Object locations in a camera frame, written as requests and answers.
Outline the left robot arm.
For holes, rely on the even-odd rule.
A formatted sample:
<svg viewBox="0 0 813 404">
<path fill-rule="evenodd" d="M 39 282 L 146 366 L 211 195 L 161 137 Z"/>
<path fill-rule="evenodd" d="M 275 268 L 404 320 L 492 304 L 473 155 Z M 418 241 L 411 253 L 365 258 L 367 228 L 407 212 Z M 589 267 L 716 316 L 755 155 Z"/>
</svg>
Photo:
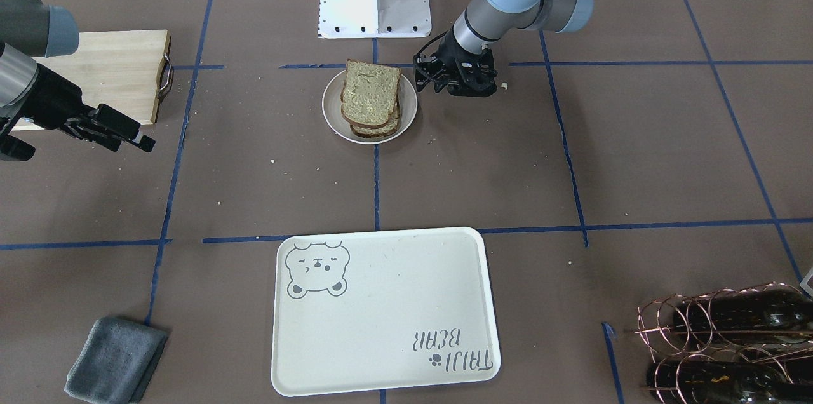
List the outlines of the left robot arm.
<svg viewBox="0 0 813 404">
<path fill-rule="evenodd" d="M 511 30 L 572 33 L 591 19 L 595 0 L 470 0 L 436 51 L 414 56 L 415 87 L 457 97 L 490 97 L 497 89 L 493 45 Z"/>
</svg>

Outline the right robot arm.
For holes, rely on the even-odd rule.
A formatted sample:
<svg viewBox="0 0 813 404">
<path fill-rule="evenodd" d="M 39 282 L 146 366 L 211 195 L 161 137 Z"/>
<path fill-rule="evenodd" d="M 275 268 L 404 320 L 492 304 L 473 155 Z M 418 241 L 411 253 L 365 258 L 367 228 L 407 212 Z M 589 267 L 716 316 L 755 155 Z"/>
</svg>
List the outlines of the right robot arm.
<svg viewBox="0 0 813 404">
<path fill-rule="evenodd" d="M 151 152 L 155 141 L 133 118 L 109 105 L 85 105 L 79 86 L 37 61 L 77 51 L 79 29 L 69 10 L 41 0 L 1 0 L 1 39 L 4 161 L 28 161 L 36 151 L 11 134 L 21 119 L 114 152 L 124 142 Z"/>
</svg>

